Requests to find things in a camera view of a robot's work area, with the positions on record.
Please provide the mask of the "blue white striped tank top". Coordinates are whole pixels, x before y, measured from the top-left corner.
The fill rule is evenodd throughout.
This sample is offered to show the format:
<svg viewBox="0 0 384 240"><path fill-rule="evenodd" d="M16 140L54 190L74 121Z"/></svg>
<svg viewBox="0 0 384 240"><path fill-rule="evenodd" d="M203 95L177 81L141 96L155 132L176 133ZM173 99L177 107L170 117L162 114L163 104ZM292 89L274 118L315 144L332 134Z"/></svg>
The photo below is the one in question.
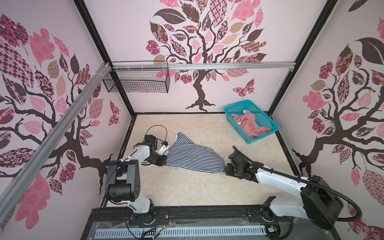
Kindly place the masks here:
<svg viewBox="0 0 384 240"><path fill-rule="evenodd" d="M167 167L220 174L226 171L225 161L213 149L195 144L185 134L177 133L166 159Z"/></svg>

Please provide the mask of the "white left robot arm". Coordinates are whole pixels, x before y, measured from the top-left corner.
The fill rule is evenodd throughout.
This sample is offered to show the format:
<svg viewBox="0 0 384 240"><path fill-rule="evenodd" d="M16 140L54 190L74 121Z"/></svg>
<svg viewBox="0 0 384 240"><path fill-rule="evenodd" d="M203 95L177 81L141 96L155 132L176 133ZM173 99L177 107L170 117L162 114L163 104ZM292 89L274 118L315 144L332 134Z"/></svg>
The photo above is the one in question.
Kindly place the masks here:
<svg viewBox="0 0 384 240"><path fill-rule="evenodd" d="M153 135L146 135L144 141L134 146L126 157L108 163L105 189L106 200L114 205L125 205L135 214L155 216L152 200L141 194L140 166L144 164L162 167L166 163L170 145Z"/></svg>

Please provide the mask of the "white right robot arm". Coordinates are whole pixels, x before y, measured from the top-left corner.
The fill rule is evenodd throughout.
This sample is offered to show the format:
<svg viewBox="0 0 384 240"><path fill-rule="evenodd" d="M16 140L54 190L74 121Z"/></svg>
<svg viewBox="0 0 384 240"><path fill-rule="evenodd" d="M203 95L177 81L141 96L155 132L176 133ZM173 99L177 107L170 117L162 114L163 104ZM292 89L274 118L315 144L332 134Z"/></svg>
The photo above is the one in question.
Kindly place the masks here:
<svg viewBox="0 0 384 240"><path fill-rule="evenodd" d="M237 149L229 155L229 160L227 176L273 186L296 197L295 200L270 197L265 203L268 213L277 217L308 219L324 230L334 227L344 204L321 177L306 178L281 173L252 161Z"/></svg>

